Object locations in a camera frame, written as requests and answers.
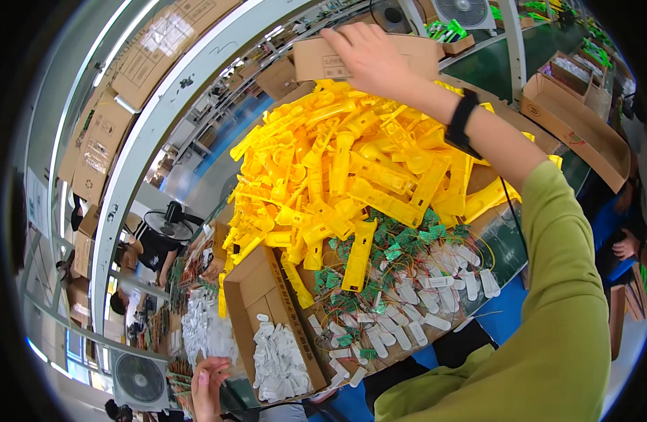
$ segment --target wall-mounted fan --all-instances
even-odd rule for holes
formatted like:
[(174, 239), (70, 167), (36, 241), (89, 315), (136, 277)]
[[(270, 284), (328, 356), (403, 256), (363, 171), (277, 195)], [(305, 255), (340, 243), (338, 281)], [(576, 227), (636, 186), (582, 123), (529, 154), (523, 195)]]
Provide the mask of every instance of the wall-mounted fan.
[(443, 23), (456, 19), (465, 30), (495, 29), (488, 0), (435, 0), (436, 13)]
[[(421, 21), (414, 22), (414, 25), (422, 25), (427, 20), (424, 13), (424, 8), (421, 4), (415, 3), (417, 11), (419, 12)], [(413, 32), (410, 21), (401, 9), (401, 5), (396, 0), (370, 0), (370, 14), (378, 25), (385, 30), (385, 32), (393, 32), (398, 34), (409, 34)]]
[(128, 404), (133, 410), (155, 412), (169, 407), (166, 362), (111, 349), (110, 372), (119, 406)]

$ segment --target woman's hair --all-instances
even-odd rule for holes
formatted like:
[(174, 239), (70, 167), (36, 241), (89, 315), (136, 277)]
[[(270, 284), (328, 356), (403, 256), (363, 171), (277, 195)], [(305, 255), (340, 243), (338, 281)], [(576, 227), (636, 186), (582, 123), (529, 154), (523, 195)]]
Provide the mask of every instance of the woman's hair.
[(119, 294), (117, 294), (117, 292), (114, 292), (113, 295), (110, 296), (110, 308), (112, 308), (112, 310), (115, 311), (117, 315), (124, 315), (126, 313), (124, 302), (122, 301), (121, 297), (119, 297)]
[(130, 247), (130, 244), (122, 241), (119, 241), (119, 243), (117, 244), (115, 251), (115, 263), (118, 267), (121, 268), (121, 262), (124, 259), (124, 253), (129, 250)]
[(116, 421), (116, 418), (119, 416), (119, 406), (116, 405), (113, 399), (105, 402), (105, 412), (108, 414), (108, 418)]

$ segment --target black cable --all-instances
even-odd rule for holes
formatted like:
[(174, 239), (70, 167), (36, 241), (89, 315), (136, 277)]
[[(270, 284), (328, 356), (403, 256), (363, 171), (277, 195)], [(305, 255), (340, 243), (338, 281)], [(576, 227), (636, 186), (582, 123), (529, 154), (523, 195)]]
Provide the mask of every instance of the black cable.
[(502, 187), (504, 187), (504, 193), (506, 194), (506, 202), (508, 202), (508, 207), (511, 208), (511, 215), (513, 215), (513, 221), (516, 222), (516, 228), (518, 229), (518, 234), (521, 235), (522, 248), (525, 249), (525, 256), (529, 262), (530, 256), (527, 253), (527, 243), (525, 243), (525, 236), (522, 235), (521, 224), (518, 223), (518, 217), (516, 216), (516, 210), (513, 209), (511, 205), (511, 198), (508, 196), (508, 190), (506, 190), (506, 182), (502, 179), (502, 176), (499, 176), (499, 179), (502, 181)]

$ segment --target hand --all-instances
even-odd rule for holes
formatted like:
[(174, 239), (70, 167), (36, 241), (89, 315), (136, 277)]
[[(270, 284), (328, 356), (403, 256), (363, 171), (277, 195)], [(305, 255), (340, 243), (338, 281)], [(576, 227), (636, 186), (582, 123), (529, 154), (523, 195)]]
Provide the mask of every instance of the hand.
[(622, 229), (626, 233), (626, 238), (623, 241), (617, 242), (612, 246), (615, 255), (622, 261), (638, 254), (640, 249), (640, 241), (626, 229)]
[(409, 90), (406, 86), (420, 77), (408, 67), (382, 28), (357, 22), (338, 31), (323, 29), (321, 36), (352, 74), (349, 83), (353, 88), (403, 102), (402, 96)]
[(628, 208), (631, 207), (631, 204), (633, 203), (633, 186), (631, 185), (630, 181), (627, 181), (625, 185), (623, 185), (623, 192), (621, 193), (621, 196), (619, 199), (616, 200), (615, 202), (615, 212), (618, 215), (621, 215), (628, 211)]
[(195, 422), (220, 420), (220, 384), (229, 374), (219, 372), (227, 368), (229, 368), (227, 358), (209, 357), (199, 363), (194, 370), (192, 403)]

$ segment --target white shirt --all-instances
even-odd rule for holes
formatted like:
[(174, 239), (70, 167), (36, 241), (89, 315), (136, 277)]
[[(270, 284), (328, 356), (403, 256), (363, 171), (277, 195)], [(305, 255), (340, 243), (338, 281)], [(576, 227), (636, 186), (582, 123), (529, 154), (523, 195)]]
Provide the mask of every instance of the white shirt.
[(293, 30), (298, 34), (302, 34), (307, 31), (307, 25), (305, 24), (295, 24), (293, 25)]

